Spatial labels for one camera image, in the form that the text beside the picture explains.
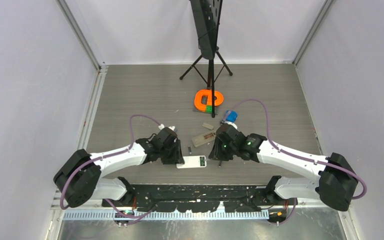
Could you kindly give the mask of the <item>beige remote control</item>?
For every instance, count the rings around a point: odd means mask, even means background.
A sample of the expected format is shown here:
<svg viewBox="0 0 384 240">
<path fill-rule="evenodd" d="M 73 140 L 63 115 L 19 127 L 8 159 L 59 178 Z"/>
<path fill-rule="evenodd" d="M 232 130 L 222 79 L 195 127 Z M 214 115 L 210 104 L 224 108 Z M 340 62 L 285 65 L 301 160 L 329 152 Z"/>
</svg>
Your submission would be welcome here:
<svg viewBox="0 0 384 240">
<path fill-rule="evenodd" d="M 193 137 L 192 143 L 193 143 L 194 147 L 199 147 L 199 146 L 202 146 L 204 144 L 208 144 L 211 141 L 214 141 L 215 138 L 216 138 L 216 130 L 214 129 L 214 130 L 208 131 L 206 133 L 200 134 L 196 137 Z"/>
</svg>

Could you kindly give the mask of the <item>white air conditioner remote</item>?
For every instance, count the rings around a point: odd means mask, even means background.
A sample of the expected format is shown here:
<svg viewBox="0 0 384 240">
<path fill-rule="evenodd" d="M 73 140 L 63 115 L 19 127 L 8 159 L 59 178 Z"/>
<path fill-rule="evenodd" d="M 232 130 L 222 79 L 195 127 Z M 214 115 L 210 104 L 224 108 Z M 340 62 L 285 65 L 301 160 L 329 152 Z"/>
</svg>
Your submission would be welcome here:
<svg viewBox="0 0 384 240">
<path fill-rule="evenodd" d="M 207 166 L 207 158 L 204 155 L 184 156 L 184 163 L 177 163 L 177 169 L 205 168 Z"/>
</svg>

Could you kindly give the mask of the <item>beige battery cover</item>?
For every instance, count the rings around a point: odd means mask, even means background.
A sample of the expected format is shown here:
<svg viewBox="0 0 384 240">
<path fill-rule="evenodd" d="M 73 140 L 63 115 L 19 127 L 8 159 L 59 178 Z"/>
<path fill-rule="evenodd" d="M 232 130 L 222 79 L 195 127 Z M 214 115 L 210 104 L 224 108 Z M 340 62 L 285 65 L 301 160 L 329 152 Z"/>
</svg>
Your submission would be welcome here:
<svg viewBox="0 0 384 240">
<path fill-rule="evenodd" d="M 206 122 L 204 122 L 204 123 L 202 124 L 202 126 L 203 126 L 204 128 L 206 128 L 206 129 L 208 129 L 208 130 L 213 130 L 213 129 L 214 129 L 214 126 L 213 126 L 213 125 L 211 125 L 211 124 L 209 124 L 209 123 L 206 123 Z"/>
</svg>

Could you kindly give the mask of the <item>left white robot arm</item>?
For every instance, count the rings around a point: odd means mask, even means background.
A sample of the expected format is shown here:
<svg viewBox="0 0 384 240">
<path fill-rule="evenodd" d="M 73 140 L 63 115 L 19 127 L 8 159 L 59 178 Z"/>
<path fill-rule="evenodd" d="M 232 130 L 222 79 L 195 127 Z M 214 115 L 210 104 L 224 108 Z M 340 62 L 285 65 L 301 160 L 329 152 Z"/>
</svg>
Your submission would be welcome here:
<svg viewBox="0 0 384 240">
<path fill-rule="evenodd" d="M 101 199 L 128 207 L 134 199 L 128 183 L 121 177 L 109 179 L 108 175 L 157 160 L 164 165 L 184 164 L 176 128 L 159 128 L 151 138 L 139 138 L 129 146 L 107 152 L 76 150 L 53 177 L 61 193 L 60 208 L 77 208 L 89 200 Z"/>
</svg>

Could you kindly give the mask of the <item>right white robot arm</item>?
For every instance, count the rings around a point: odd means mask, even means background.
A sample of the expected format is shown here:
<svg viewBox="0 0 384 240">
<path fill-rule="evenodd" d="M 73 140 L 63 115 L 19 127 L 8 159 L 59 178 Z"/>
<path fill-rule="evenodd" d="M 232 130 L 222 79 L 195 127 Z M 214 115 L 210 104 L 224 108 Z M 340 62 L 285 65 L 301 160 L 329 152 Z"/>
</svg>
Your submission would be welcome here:
<svg viewBox="0 0 384 240">
<path fill-rule="evenodd" d="M 299 174 L 300 178 L 271 177 L 263 190 L 264 200 L 271 205 L 296 198 L 314 199 L 334 210 L 346 212 L 359 182 L 341 154 L 312 155 L 275 143 L 263 135 L 244 135 L 229 124 L 223 124 L 216 130 L 208 157 L 215 161 L 230 161 L 239 157 L 244 161 L 274 165 Z"/>
</svg>

